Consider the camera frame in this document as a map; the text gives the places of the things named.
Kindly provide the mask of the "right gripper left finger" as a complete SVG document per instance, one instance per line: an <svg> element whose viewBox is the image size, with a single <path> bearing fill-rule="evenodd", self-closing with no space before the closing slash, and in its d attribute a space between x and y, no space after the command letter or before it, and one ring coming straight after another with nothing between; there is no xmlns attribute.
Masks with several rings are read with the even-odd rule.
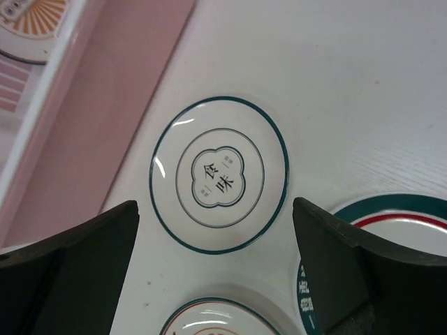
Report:
<svg viewBox="0 0 447 335"><path fill-rule="evenodd" d="M139 220L128 200L1 254L1 333L109 334Z"/></svg>

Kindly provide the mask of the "white plate quatrefoil motif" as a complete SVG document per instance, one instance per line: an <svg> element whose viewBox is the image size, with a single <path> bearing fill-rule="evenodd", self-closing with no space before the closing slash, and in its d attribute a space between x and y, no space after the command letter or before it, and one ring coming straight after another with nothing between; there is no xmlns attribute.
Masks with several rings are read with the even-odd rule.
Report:
<svg viewBox="0 0 447 335"><path fill-rule="evenodd" d="M241 250L283 207L290 163L274 120L254 103L214 96L163 130L149 169L154 213L179 244L205 255Z"/></svg>

